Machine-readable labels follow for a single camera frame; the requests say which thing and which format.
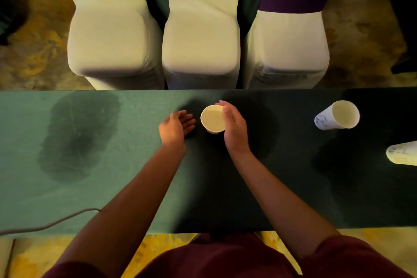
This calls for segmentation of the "white paper cup blue drawing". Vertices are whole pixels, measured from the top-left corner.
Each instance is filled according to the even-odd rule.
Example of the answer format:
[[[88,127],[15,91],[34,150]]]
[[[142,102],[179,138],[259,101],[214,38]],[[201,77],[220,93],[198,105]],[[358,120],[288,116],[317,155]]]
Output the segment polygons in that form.
[[[360,121],[360,112],[350,101],[336,101],[316,115],[314,124],[320,130],[352,129]]]

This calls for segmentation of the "white covered chair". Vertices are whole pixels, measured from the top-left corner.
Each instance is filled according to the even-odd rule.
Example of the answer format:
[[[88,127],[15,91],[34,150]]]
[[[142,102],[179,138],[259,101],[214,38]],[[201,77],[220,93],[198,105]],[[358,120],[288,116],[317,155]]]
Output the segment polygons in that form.
[[[146,0],[73,0],[67,57],[96,90],[163,90],[162,31]]]
[[[330,60],[322,12],[257,10],[243,51],[244,89],[313,88]]]
[[[238,0],[169,0],[161,58],[170,90],[236,88],[237,6]]]

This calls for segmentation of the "person's left hand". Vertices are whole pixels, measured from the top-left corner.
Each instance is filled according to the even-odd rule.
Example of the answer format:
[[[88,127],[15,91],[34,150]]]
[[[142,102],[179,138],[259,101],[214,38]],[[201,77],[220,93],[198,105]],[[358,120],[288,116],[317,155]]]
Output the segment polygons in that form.
[[[159,135],[162,145],[185,148],[185,137],[195,128],[196,120],[193,114],[187,112],[180,119],[169,119],[169,117],[159,124]]]

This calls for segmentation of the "green table cloth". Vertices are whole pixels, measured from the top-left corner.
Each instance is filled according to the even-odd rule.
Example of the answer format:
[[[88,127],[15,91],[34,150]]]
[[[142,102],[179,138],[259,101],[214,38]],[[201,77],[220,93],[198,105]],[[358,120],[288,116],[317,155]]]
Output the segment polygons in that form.
[[[253,154],[337,228],[417,226],[417,166],[386,149],[417,140],[417,87],[295,90],[0,91],[0,235],[77,233],[160,146],[158,125],[186,109],[196,128],[148,233],[269,231],[223,134],[201,112],[219,99],[247,122]],[[352,129],[320,130],[346,100]]]

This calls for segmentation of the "maroon shirt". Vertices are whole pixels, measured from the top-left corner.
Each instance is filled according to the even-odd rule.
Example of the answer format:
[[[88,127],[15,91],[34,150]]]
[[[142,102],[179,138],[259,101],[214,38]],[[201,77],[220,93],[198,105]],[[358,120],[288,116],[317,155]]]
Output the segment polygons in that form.
[[[302,275],[253,233],[221,240],[204,233],[160,254],[135,278],[413,278],[369,244],[346,235],[326,239],[299,265]]]

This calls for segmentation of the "person's left forearm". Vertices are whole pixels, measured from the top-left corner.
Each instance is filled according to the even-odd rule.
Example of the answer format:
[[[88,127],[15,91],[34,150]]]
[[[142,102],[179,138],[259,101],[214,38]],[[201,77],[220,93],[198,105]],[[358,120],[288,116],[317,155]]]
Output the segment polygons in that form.
[[[145,237],[185,156],[185,143],[165,142],[75,236],[56,265],[87,264],[120,278]]]

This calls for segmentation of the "person's right hand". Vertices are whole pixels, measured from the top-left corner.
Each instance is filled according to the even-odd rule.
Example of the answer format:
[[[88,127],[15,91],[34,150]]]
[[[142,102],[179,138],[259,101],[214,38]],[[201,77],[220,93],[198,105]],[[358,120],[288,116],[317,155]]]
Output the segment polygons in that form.
[[[227,105],[233,113],[233,128],[225,128],[224,131],[225,145],[231,158],[235,159],[249,154],[251,151],[248,143],[247,123],[237,107],[223,100],[219,100],[216,105],[222,107]]]

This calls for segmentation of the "plain white paper cup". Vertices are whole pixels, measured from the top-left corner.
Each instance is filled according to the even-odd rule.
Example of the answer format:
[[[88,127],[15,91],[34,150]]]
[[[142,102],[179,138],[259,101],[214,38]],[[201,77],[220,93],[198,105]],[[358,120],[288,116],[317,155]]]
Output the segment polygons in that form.
[[[223,107],[221,105],[207,106],[201,112],[200,120],[208,133],[219,134],[225,130]]]

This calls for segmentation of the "person's right forearm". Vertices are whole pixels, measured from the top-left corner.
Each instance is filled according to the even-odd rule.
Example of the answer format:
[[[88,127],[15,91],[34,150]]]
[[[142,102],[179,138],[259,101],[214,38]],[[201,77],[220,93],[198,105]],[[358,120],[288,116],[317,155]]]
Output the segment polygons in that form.
[[[296,260],[341,233],[277,179],[251,151],[230,153],[237,171]]]

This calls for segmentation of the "white paper cup faint print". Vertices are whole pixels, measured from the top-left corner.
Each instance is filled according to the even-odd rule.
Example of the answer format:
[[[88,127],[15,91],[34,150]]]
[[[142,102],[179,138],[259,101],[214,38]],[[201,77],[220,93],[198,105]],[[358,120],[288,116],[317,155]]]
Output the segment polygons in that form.
[[[417,140],[389,146],[386,156],[393,164],[417,166]]]

